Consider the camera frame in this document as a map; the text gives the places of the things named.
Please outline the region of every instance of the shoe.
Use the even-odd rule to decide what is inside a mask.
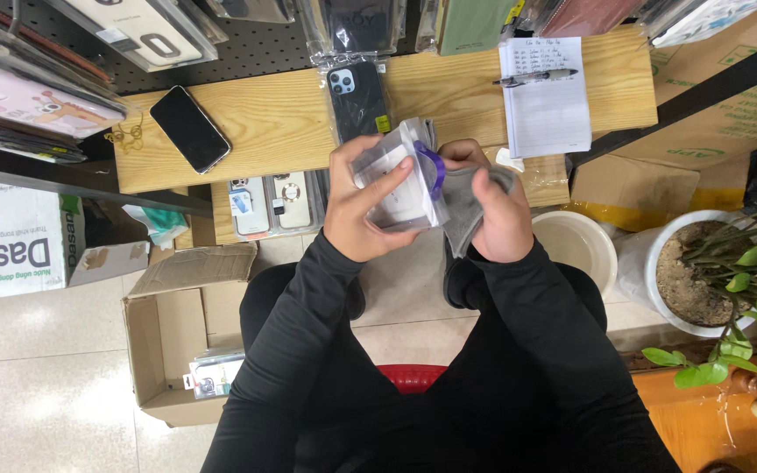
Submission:
[[[484,272],[467,258],[455,258],[445,236],[442,249],[446,255],[446,273],[442,277],[442,297],[455,309],[469,309],[463,294],[476,280],[484,278]]]
[[[347,287],[347,297],[343,300],[343,312],[349,321],[357,320],[363,316],[367,308],[367,298],[364,297],[364,289],[361,289],[361,281],[356,276]]]

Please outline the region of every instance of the red stool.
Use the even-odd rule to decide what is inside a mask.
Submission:
[[[381,364],[377,368],[400,393],[414,394],[425,392],[448,367],[436,364]]]

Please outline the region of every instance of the tiled floor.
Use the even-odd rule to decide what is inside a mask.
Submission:
[[[262,242],[254,273],[312,239]],[[442,300],[441,244],[429,231],[364,269],[353,332],[376,364],[448,364],[475,324]],[[0,472],[199,470],[215,425],[169,428],[134,404],[120,299],[139,275],[0,299]],[[619,349],[679,336],[621,296],[606,302]]]

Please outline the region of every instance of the white bucket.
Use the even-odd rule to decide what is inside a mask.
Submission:
[[[533,219],[533,233],[551,261],[582,270],[606,296],[615,285],[618,261],[615,246],[600,225],[590,218],[556,210]]]
[[[736,215],[722,210],[698,210],[681,215],[668,222],[664,227],[651,228],[650,230],[616,238],[615,249],[618,253],[618,279],[615,283],[618,292],[630,300],[656,311],[662,317],[684,332],[700,337],[716,339],[723,333],[722,327],[704,328],[690,324],[677,317],[658,293],[656,284],[656,263],[658,254],[671,235],[688,224],[716,220],[724,223],[737,220]],[[747,328],[753,322],[752,317],[738,319],[738,327]]]

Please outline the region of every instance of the purple zipper seal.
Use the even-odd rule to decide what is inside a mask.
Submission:
[[[434,167],[436,167],[436,179],[434,180],[434,185],[431,187],[431,190],[428,191],[428,194],[430,194],[432,200],[436,202],[442,197],[442,182],[446,179],[446,164],[442,161],[440,155],[428,149],[428,146],[422,141],[414,141],[414,149],[422,156],[426,156],[434,162]]]

